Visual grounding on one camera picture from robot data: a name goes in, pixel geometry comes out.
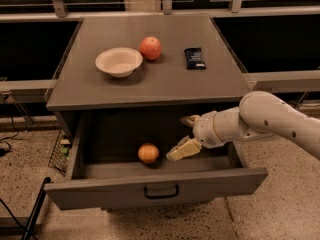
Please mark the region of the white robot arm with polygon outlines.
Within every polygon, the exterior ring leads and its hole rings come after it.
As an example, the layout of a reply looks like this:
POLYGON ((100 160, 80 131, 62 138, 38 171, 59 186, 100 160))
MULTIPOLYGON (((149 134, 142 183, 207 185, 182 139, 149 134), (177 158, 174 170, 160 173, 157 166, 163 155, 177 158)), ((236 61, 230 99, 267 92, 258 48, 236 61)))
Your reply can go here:
POLYGON ((264 91, 246 94, 237 107, 181 118, 192 128, 166 155, 170 161, 198 154, 202 148, 222 147, 231 141, 283 137, 320 159, 320 120, 309 117, 275 95, 264 91))

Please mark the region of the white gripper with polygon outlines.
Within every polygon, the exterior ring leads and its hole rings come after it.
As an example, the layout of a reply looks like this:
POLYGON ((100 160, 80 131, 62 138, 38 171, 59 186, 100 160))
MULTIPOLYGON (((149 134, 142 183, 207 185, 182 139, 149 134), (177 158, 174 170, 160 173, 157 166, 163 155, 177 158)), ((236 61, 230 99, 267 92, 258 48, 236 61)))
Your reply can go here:
POLYGON ((181 139, 167 154, 169 161, 178 161, 186 157, 198 154, 201 151, 201 145, 205 148, 212 149, 221 147, 224 142, 221 141, 214 128, 214 117, 217 112, 212 111, 201 116, 189 115, 180 118, 183 125, 193 127, 193 135, 181 139))

